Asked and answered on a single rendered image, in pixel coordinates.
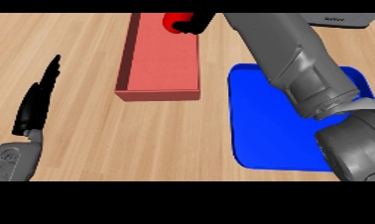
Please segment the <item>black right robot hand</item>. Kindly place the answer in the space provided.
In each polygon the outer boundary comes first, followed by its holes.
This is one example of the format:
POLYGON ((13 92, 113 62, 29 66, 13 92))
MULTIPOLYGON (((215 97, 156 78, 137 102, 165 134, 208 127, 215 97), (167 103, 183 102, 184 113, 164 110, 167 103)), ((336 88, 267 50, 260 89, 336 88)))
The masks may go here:
POLYGON ((187 14, 184 21, 175 21, 172 23, 172 29, 184 34, 201 34, 214 18, 212 12, 195 12, 187 14))

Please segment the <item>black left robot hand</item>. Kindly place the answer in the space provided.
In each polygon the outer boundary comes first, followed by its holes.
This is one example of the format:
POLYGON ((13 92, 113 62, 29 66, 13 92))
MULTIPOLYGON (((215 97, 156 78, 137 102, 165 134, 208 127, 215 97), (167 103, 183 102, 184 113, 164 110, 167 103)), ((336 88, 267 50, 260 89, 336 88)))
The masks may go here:
POLYGON ((54 56, 45 68, 41 81, 31 85, 22 99, 12 129, 12 134, 16 136, 23 136, 25 132, 32 129, 41 130, 44 128, 51 92, 60 74, 59 68, 60 56, 54 56))

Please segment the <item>red can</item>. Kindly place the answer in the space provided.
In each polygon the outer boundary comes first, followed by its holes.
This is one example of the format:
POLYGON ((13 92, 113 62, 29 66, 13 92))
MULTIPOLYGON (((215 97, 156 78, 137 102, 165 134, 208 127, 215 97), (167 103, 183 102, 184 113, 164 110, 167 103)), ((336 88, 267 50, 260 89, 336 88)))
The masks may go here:
POLYGON ((172 25, 177 22, 189 22, 193 14, 192 13, 165 13, 162 17, 162 27, 172 34, 180 34, 181 31, 177 30, 172 25))

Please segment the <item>red cardboard box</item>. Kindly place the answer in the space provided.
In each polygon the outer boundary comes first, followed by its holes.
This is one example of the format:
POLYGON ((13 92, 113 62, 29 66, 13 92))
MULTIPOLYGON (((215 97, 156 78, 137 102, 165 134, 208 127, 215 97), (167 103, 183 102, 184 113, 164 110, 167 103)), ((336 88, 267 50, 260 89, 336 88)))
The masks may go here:
POLYGON ((201 97, 199 39, 172 34, 162 13, 130 15, 113 93, 122 101, 178 101, 201 97))

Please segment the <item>blue tray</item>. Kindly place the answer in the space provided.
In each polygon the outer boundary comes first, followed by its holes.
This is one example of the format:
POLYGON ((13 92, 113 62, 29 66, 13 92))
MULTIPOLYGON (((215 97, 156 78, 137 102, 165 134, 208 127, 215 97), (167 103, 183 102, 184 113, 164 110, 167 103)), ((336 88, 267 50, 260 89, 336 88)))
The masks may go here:
POLYGON ((344 115, 320 121, 295 113, 255 63, 239 63, 227 77, 233 156, 251 169, 326 171, 330 168, 314 132, 338 124, 344 115))

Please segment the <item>grey flat appliance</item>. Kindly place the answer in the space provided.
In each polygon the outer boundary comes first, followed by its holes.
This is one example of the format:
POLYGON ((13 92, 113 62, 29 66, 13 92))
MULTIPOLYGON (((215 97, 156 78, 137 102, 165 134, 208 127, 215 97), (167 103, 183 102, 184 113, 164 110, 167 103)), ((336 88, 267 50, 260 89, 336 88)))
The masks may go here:
POLYGON ((375 20, 375 13, 301 13, 313 26, 363 29, 375 20))

